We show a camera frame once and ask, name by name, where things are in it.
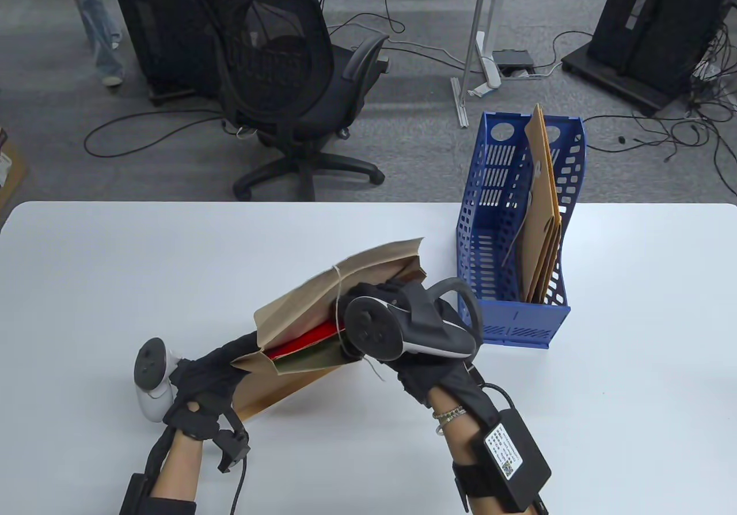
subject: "chair base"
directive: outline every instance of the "chair base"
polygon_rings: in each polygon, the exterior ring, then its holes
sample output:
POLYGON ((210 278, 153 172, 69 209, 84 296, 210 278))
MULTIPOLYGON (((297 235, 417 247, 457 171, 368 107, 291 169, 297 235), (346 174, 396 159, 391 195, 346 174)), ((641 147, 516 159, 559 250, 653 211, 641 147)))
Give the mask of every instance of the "chair base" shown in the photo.
POLYGON ((298 200, 302 202, 315 202, 315 184, 313 173, 315 170, 327 169, 338 172, 363 173, 368 175, 372 185, 384 183, 384 173, 380 172, 376 165, 356 160, 338 154, 324 154, 316 152, 310 157, 284 157, 274 162, 263 165, 251 173, 247 173, 233 184, 233 194, 240 202, 248 202, 251 199, 251 188, 258 183, 269 181, 288 173, 299 175, 298 200))

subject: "bracelet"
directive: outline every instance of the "bracelet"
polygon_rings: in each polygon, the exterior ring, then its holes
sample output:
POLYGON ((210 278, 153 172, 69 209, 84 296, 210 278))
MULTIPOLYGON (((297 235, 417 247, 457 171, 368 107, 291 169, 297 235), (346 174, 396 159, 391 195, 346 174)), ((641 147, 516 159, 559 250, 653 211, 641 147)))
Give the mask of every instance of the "bracelet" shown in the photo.
POLYGON ((454 407, 452 410, 445 413, 432 413, 432 418, 439 423, 438 428, 435 429, 435 432, 438 434, 438 436, 443 435, 443 427, 445 425, 450 423, 450 421, 452 421, 456 417, 460 417, 461 415, 466 415, 466 408, 462 406, 454 407))

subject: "black glove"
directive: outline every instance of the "black glove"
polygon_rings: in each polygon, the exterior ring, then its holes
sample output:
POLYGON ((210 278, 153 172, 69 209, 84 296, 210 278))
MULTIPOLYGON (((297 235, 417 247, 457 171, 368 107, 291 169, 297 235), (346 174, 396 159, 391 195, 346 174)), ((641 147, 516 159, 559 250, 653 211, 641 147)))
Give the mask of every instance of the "black glove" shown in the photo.
POLYGON ((259 349, 256 333, 247 334, 194 361, 180 360, 169 380, 177 388, 174 404, 164 415, 166 425, 179 426, 187 418, 197 420, 207 436, 218 428, 218 418, 231 407, 236 387, 248 371, 235 368, 232 361, 259 349), (191 414, 187 402, 200 400, 200 410, 191 414))
MULTIPOLYGON (((360 296, 372 296, 402 309, 409 309, 409 305, 402 294, 402 281, 389 280, 379 285, 358 283, 347 294, 341 296, 337 302, 339 318, 342 319, 345 309, 353 299, 360 296)), ((464 323, 452 305, 443 299, 434 303, 440 317, 455 325, 471 329, 464 323)), ((483 343, 477 338, 478 346, 483 343)), ((429 354, 404 354, 398 359, 387 362, 387 366, 397 371, 397 378, 405 390, 420 404, 430 407, 427 394, 432 388, 442 387, 466 407, 480 423, 486 425, 497 416, 489 396, 482 391, 474 379, 469 375, 466 364, 462 359, 437 357, 429 354)))

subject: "caster wheel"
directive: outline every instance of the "caster wheel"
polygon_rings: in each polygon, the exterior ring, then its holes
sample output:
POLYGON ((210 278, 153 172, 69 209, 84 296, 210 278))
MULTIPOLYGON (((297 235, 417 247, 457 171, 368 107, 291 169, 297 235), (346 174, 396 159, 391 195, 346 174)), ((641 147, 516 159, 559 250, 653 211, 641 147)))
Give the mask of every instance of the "caster wheel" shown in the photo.
POLYGON ((239 187, 236 183, 233 185, 233 194, 238 202, 250 201, 250 188, 248 187, 239 187))
POLYGON ((384 173, 380 172, 378 169, 368 177, 368 180, 371 181, 371 185, 381 185, 384 183, 384 179, 386 179, 384 173))

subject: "sneaker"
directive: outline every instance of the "sneaker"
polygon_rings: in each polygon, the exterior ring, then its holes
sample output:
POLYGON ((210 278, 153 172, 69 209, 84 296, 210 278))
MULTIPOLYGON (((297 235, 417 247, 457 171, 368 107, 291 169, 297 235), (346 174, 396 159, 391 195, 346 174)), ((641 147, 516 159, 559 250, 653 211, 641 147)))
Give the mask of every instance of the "sneaker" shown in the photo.
POLYGON ((111 46, 113 47, 114 51, 118 50, 118 47, 120 46, 120 43, 122 43, 123 40, 123 32, 120 33, 113 33, 113 36, 111 37, 111 46))
POLYGON ((123 83, 123 78, 118 77, 117 75, 106 75, 102 78, 102 84, 107 86, 107 88, 113 88, 114 86, 121 86, 123 83))

